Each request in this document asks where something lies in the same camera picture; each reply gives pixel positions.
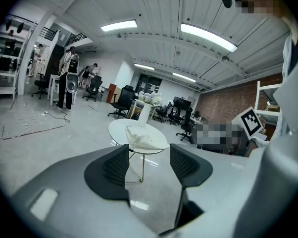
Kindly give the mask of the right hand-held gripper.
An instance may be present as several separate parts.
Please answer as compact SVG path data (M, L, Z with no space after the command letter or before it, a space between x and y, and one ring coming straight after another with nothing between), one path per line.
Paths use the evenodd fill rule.
M248 140L251 140L262 130L262 124L253 107L249 107L245 111L238 114L232 120L232 124L239 125L244 130Z

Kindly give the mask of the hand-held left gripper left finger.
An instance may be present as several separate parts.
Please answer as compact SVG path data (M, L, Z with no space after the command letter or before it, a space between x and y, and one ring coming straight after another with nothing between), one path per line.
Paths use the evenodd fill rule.
M40 238L153 238L131 210L128 168L127 144L64 159L19 188L12 204Z

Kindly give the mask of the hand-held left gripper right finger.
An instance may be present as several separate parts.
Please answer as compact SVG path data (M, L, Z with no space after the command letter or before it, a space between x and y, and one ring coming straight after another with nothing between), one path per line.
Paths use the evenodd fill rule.
M249 157L170 145L170 165L181 184L175 228L165 238L234 238L237 219L254 186L263 149Z

